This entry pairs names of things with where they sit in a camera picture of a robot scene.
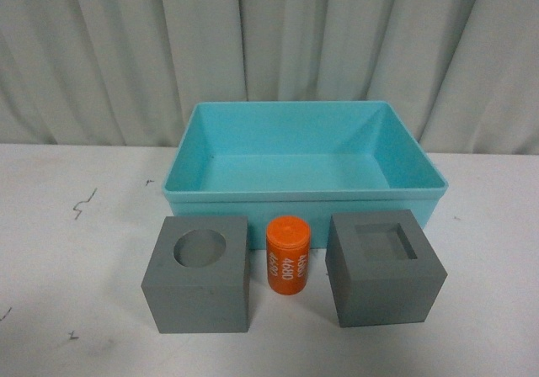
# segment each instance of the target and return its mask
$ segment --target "white curtain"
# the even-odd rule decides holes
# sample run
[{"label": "white curtain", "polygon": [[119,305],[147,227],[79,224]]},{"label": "white curtain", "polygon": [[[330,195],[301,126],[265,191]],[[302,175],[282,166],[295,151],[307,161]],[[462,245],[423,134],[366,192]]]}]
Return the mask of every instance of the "white curtain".
[{"label": "white curtain", "polygon": [[383,99],[539,153],[539,0],[0,0],[0,141],[175,146],[211,100]]}]

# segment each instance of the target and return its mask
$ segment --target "turquoise plastic tray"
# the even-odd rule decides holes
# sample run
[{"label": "turquoise plastic tray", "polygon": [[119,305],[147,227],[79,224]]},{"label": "turquoise plastic tray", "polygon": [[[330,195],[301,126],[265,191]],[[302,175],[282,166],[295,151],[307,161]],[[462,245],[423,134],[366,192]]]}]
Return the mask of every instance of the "turquoise plastic tray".
[{"label": "turquoise plastic tray", "polygon": [[204,103],[163,184],[175,215],[247,215],[251,248],[298,215],[326,247],[332,213],[410,209],[424,226],[447,181],[385,102]]}]

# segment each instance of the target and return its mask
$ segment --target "gray cube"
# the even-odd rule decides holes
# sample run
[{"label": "gray cube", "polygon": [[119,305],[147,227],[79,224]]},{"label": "gray cube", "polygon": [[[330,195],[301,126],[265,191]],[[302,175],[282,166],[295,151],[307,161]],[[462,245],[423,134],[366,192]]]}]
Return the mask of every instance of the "gray cube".
[{"label": "gray cube", "polygon": [[447,276],[410,210],[333,214],[326,265],[341,327],[422,322]]},{"label": "gray cube", "polygon": [[248,330],[247,217],[167,217],[142,280],[161,333]]}]

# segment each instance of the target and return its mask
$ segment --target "orange container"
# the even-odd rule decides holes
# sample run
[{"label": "orange container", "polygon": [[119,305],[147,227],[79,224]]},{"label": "orange container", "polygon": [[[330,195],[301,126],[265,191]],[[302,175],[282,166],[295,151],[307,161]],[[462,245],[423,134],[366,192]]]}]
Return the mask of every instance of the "orange container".
[{"label": "orange container", "polygon": [[266,229],[268,281],[281,295],[294,295],[305,287],[311,245],[311,227],[299,217],[283,215]]}]

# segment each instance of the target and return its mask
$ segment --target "white tabletop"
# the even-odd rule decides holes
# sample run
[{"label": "white tabletop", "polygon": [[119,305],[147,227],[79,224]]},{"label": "white tabletop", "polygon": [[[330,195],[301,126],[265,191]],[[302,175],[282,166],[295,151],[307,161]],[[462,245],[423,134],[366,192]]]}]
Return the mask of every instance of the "white tabletop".
[{"label": "white tabletop", "polygon": [[539,157],[430,155],[449,275],[425,323],[340,328],[325,250],[294,296],[257,251],[247,333],[160,335],[140,284],[174,152],[0,146],[1,376],[539,375]]}]

